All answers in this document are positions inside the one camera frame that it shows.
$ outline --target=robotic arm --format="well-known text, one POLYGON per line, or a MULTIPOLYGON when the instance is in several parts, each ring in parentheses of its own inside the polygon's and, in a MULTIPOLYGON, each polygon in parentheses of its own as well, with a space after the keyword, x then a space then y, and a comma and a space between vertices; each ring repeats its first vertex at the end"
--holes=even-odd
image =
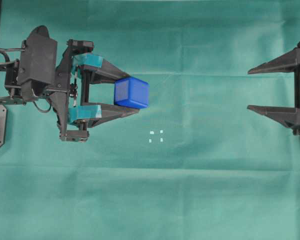
POLYGON ((88 128, 137 114, 148 106, 148 83, 121 71, 103 57, 94 55, 92 41, 67 41, 67 48, 56 67, 57 42, 50 38, 45 26, 36 27, 22 42, 21 48, 0 48, 5 62, 0 72, 6 72, 4 87, 8 96, 0 97, 0 105, 26 105, 45 99, 57 116, 59 138, 62 141, 85 142, 88 128), (10 60, 7 52, 20 51, 20 60, 10 60), (77 79, 81 79, 80 103, 77 106, 77 79), (91 84, 114 84, 114 105, 89 102, 91 84), (69 108, 69 98, 74 107, 69 108), (71 124, 78 130, 67 130, 71 124))

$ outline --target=green cloth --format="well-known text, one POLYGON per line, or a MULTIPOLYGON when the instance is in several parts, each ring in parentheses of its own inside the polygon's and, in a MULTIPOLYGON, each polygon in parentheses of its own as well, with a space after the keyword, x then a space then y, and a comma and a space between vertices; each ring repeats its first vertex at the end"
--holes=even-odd
POLYGON ((78 143, 52 111, 8 106, 0 240, 300 240, 300 137, 246 109, 294 105, 293 74, 247 71, 300 41, 300 0, 3 0, 0 47, 39 25, 58 63, 94 41, 149 83, 149 108, 78 143))

